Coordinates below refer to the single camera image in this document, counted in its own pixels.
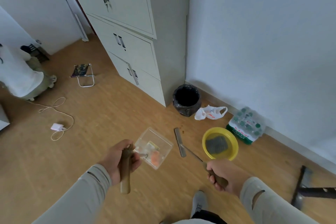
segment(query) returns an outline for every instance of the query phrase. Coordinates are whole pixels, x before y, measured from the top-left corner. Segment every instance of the white plastic bag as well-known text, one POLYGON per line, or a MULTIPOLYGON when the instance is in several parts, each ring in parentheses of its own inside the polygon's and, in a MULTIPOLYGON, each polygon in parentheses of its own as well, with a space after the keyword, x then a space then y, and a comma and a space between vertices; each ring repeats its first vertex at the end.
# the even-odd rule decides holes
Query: white plastic bag
POLYGON ((226 112, 228 111, 228 108, 225 106, 221 107, 213 107, 208 105, 207 107, 200 108, 195 114, 195 120, 203 120, 205 117, 211 119, 211 120, 217 120, 221 117, 223 117, 226 112))

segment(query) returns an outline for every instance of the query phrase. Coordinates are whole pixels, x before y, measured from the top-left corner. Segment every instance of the white power cord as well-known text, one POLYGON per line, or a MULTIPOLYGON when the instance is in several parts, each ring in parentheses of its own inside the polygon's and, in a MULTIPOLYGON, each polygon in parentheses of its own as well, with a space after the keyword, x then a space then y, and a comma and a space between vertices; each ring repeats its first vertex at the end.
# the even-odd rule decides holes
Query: white power cord
MULTIPOLYGON (((65 97, 60 97, 59 99, 57 99, 57 100, 52 104, 52 106, 45 106, 45 105, 41 105, 41 104, 36 104, 36 103, 31 102, 31 101, 28 101, 28 102, 31 103, 31 104, 34 104, 34 105, 40 105, 40 106, 45 107, 45 108, 42 108, 42 109, 40 109, 40 110, 38 111, 39 113, 41 113, 41 112, 47 110, 48 108, 52 108, 53 110, 57 111, 57 110, 55 109, 55 107, 59 107, 59 106, 61 106, 62 104, 65 103, 65 101, 66 101, 66 98, 65 98, 65 97), (61 103, 61 104, 59 104, 59 105, 54 105, 54 104, 56 104, 56 102, 57 102, 58 100, 60 100, 61 98, 64 99, 63 103, 61 103)), ((72 124, 71 124, 71 126, 68 127, 68 128, 64 128, 61 124, 57 124, 57 125, 61 125, 62 127, 60 127, 59 130, 55 131, 55 132, 51 135, 50 138, 51 138, 51 140, 53 140, 53 141, 57 141, 58 139, 60 139, 60 138, 64 135, 64 131, 70 129, 70 128, 74 125, 74 123, 75 123, 75 119, 74 119, 71 115, 66 114, 66 113, 64 113, 64 112, 60 112, 60 111, 57 111, 57 112, 62 113, 62 114, 65 114, 66 116, 69 116, 69 117, 72 119, 72 124), (57 139, 53 139, 53 135, 56 134, 57 132, 62 132, 61 136, 58 137, 57 139)))

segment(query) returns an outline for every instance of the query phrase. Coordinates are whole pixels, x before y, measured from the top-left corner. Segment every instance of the black pants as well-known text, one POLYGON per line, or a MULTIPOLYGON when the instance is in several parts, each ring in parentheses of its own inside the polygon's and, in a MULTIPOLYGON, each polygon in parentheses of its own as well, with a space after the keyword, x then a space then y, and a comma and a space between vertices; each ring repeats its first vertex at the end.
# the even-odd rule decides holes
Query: black pants
POLYGON ((195 212, 195 214, 191 218, 207 220, 215 224, 227 224, 217 214, 206 210, 200 210, 199 212, 195 212))

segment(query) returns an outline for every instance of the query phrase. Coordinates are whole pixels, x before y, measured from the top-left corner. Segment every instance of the person's left hand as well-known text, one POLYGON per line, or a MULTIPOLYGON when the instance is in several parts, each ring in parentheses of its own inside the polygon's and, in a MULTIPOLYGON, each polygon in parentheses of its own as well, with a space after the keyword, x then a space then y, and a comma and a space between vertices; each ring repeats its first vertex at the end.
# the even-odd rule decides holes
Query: person's left hand
MULTIPOLYGON (((112 185, 116 185, 120 183, 120 158, 121 152, 123 149, 127 148, 130 144, 132 144, 132 140, 122 140, 116 145, 112 146, 108 149, 105 157, 98 162, 98 164, 102 165, 108 174, 111 177, 112 185)), ((135 152, 131 157, 131 172, 134 172, 141 165, 140 156, 137 152, 135 152)))

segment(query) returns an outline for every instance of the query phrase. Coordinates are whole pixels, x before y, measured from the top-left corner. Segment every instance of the person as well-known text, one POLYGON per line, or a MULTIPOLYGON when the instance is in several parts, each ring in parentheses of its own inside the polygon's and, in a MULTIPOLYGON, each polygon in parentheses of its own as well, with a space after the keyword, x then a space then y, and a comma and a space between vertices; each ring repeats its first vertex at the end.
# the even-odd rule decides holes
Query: person
POLYGON ((55 75, 45 73, 36 57, 0 44, 0 82, 12 95, 33 101, 47 88, 52 88, 56 80, 55 75))
MULTIPOLYGON (((103 204, 110 186, 120 183, 119 162, 121 152, 133 142, 123 140, 112 146, 105 157, 90 167, 78 181, 33 224, 92 224, 103 204)), ((131 171, 140 165, 139 154, 131 158, 131 171)), ((257 177, 226 159, 208 162, 208 170, 228 180, 226 188, 218 185, 213 176, 208 179, 218 191, 226 191, 240 198, 246 211, 256 224, 317 224, 316 221, 290 205, 257 177)), ((191 218, 175 224, 225 224, 218 215, 207 210, 206 196, 196 192, 192 201, 191 218)))

